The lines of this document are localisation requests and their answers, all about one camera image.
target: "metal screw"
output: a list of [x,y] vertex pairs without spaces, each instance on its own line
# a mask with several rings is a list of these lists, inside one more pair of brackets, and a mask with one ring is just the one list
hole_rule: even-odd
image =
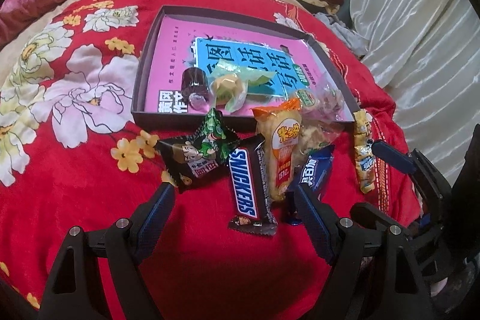
[[115,225],[117,226],[117,228],[126,228],[128,224],[130,224],[130,221],[128,221],[128,219],[120,219]]
[[345,227],[345,228],[350,228],[353,225],[353,221],[351,219],[344,217],[340,219],[340,225]]
[[390,226],[390,232],[394,235],[399,235],[402,233],[402,229],[399,226]]
[[70,231],[69,231],[69,234],[70,236],[76,236],[80,233],[81,229],[79,226],[74,226],[72,228],[70,228]]

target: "black snack bag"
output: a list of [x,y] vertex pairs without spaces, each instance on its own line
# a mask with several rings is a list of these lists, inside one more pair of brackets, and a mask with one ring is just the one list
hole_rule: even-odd
[[239,140],[223,123],[222,113],[212,108],[193,135],[159,140],[155,149],[182,192],[195,187],[200,178],[224,165]]
[[230,153],[229,168],[232,177],[236,216],[229,228],[240,232],[273,236],[277,220],[270,210],[263,145],[261,134],[244,139]]

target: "red bedsheet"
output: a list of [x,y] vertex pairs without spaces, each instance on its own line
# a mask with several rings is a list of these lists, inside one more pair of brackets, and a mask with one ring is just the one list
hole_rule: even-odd
[[[68,229],[106,228],[130,216],[160,183],[164,165],[152,153],[155,138],[148,140],[129,120],[137,58],[164,4],[242,13],[313,34],[373,116],[375,138],[407,149],[392,120],[392,99],[327,27],[291,4],[81,0],[32,38],[1,91],[0,272],[36,307]],[[135,148],[135,140],[143,147]],[[343,133],[335,145],[323,200],[339,215],[367,200],[402,224],[418,216],[405,175],[377,161],[375,190],[364,196],[352,135]],[[223,175],[177,196],[157,249],[141,265],[148,288],[169,320],[297,319],[314,304],[328,266],[302,226],[280,224],[273,238],[228,230],[234,208],[229,188]],[[101,266],[113,317],[121,319],[106,263]]]

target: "box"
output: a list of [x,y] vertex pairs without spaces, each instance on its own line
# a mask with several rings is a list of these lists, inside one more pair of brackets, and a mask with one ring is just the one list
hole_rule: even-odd
[[[315,88],[327,78],[345,99],[340,122],[352,123],[357,102],[320,44],[293,28],[236,13],[197,7],[164,6],[155,18],[142,51],[131,112],[146,131],[191,131],[205,113],[189,107],[180,94],[182,73],[200,67],[209,74],[219,58],[249,67],[277,71],[269,86],[259,86],[241,110],[225,115],[228,126],[239,132],[254,131],[255,106],[278,105],[298,88]],[[265,88],[272,92],[266,98]]]

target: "curtain fold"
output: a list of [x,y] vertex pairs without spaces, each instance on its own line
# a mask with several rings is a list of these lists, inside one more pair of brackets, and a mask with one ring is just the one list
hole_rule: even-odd
[[453,183],[480,122],[480,20],[469,0],[351,0],[350,12],[409,147]]

